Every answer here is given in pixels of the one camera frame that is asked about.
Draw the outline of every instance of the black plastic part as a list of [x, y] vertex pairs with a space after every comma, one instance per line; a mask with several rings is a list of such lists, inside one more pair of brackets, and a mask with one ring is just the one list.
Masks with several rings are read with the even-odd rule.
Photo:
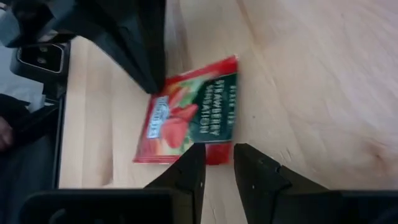
[[15, 49], [10, 70], [44, 84], [43, 94], [54, 100], [67, 90], [70, 43], [43, 44]]
[[330, 191], [248, 144], [235, 145], [234, 160], [249, 224], [398, 223], [396, 191]]
[[6, 47], [93, 41], [148, 93], [165, 81], [165, 0], [15, 0], [0, 20]]
[[21, 210], [21, 223], [199, 224], [205, 171], [205, 146], [194, 144], [144, 189], [35, 194]]

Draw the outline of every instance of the wooden table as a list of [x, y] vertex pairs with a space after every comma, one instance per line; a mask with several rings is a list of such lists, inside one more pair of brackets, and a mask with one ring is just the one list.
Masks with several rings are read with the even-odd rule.
[[[168, 74], [240, 56], [236, 142], [331, 189], [398, 188], [398, 1], [168, 0]], [[60, 186], [143, 187], [149, 95], [73, 42]], [[245, 223], [233, 166], [207, 169], [203, 223]]]

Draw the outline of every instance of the strawberry sensation tea packet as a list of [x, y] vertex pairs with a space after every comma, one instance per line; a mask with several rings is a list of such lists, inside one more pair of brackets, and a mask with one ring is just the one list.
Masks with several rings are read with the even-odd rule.
[[206, 162], [229, 162], [235, 121], [238, 58], [166, 79], [150, 98], [134, 162], [170, 164], [193, 143], [206, 144]]

